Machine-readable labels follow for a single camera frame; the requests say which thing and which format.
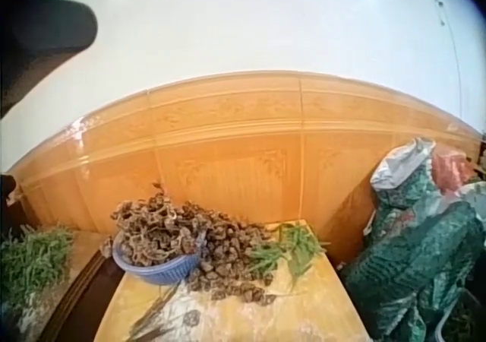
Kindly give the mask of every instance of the green herb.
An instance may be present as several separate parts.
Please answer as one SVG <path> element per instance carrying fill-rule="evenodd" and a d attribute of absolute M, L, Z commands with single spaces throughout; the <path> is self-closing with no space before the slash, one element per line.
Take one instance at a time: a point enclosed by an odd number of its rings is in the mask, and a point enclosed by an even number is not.
<path fill-rule="evenodd" d="M 304 275 L 311 268 L 312 259 L 325 252 L 315 235 L 306 226 L 282 224 L 276 230 L 279 232 L 277 241 L 266 242 L 255 247 L 251 253 L 254 265 L 251 271 L 262 275 L 276 270 L 280 258 L 285 258 L 289 266 L 292 282 Z"/>
<path fill-rule="evenodd" d="M 72 235 L 64 228 L 35 231 L 23 226 L 22 239 L 2 240 L 2 302 L 13 310 L 27 307 L 47 287 L 64 276 Z"/>

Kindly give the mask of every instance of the wall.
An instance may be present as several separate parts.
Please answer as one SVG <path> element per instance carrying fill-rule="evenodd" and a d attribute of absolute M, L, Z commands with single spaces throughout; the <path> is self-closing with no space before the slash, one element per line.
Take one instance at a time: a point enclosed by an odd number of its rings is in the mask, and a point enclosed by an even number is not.
<path fill-rule="evenodd" d="M 486 123 L 484 21 L 469 0 L 74 1 L 95 12 L 96 41 L 3 118 L 4 171 L 121 97 L 237 71 L 354 78 L 417 97 L 477 130 Z"/>
<path fill-rule="evenodd" d="M 112 233 L 116 205 L 149 197 L 162 180 L 179 204 L 264 223 L 305 218 L 339 261 L 361 247 L 374 167 L 416 135 L 478 157 L 474 129 L 390 89 L 318 74 L 228 74 L 93 112 L 11 172 L 40 223 Z"/>

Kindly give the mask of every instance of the plastic basket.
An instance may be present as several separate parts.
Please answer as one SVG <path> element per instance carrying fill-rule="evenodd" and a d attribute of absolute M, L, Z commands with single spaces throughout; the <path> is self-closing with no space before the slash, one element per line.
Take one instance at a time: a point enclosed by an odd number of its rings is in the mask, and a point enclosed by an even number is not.
<path fill-rule="evenodd" d="M 193 255 L 184 255 L 157 266 L 147 268 L 133 266 L 123 261 L 120 241 L 122 233 L 118 233 L 113 242 L 113 259 L 124 271 L 134 274 L 142 280 L 155 285 L 173 285 L 185 279 L 200 262 L 200 249 L 204 243 L 205 234 L 197 238 L 197 252 Z"/>

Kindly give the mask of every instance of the table surface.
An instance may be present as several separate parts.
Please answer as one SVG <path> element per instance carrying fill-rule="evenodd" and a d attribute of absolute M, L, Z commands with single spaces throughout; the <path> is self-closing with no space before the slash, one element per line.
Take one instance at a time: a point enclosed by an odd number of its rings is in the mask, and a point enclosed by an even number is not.
<path fill-rule="evenodd" d="M 167 287 L 150 285 L 125 274 L 106 310 L 95 341 L 127 340 L 133 323 L 165 291 Z M 181 284 L 144 333 L 168 322 L 168 326 L 175 329 L 157 340 L 371 340 L 325 255 L 313 260 L 311 269 L 293 288 L 283 261 L 267 292 L 278 297 L 274 304 L 263 307 L 243 303 L 235 296 L 212 301 L 209 293 L 190 293 Z M 201 312 L 200 323 L 194 328 L 185 327 L 181 316 L 192 309 Z"/>

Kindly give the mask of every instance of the tiled wall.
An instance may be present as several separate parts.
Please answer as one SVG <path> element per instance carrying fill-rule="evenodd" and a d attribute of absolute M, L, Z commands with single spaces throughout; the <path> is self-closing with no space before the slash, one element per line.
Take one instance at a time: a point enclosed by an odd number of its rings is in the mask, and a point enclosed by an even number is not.
<path fill-rule="evenodd" d="M 11 170 L 40 223 L 112 233 L 117 203 L 161 179 L 173 199 L 249 220 L 307 219 L 352 257 L 387 151 L 425 135 L 477 158 L 479 134 L 401 93 L 290 72 L 228 74 L 139 93 L 76 121 Z"/>

